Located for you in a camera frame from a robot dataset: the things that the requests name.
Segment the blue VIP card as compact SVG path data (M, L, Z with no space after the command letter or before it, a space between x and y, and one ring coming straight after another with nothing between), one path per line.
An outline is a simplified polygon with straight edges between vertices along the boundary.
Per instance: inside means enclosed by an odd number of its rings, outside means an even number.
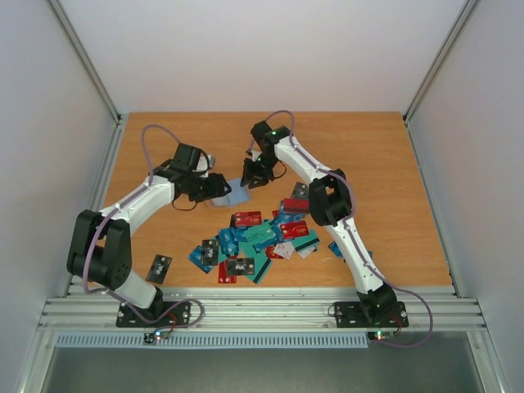
M235 239L232 228L222 228L219 230L219 245L224 254L236 255L239 252L238 242Z

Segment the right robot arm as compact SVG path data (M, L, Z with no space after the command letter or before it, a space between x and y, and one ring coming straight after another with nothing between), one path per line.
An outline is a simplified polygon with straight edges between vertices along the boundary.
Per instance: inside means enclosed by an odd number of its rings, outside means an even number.
M315 159L285 126L271 129L261 121L253 126L251 136L260 152L244 160L241 185L253 189L275 180L273 168L278 162L292 169L308 184L309 215L326 229L349 265L364 323L371 327L387 320L397 298L358 233L345 173Z

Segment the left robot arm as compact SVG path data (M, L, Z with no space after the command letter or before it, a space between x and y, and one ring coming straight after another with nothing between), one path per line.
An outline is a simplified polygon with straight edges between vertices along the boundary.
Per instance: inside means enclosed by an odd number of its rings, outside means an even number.
M155 326L165 316L163 293L133 270L133 234L180 196L198 204L231 191L225 177L213 172L209 155L180 144L174 156L151 168L130 194L102 210L84 210L77 216L66 268L81 278L85 293L107 292L126 303L145 325Z

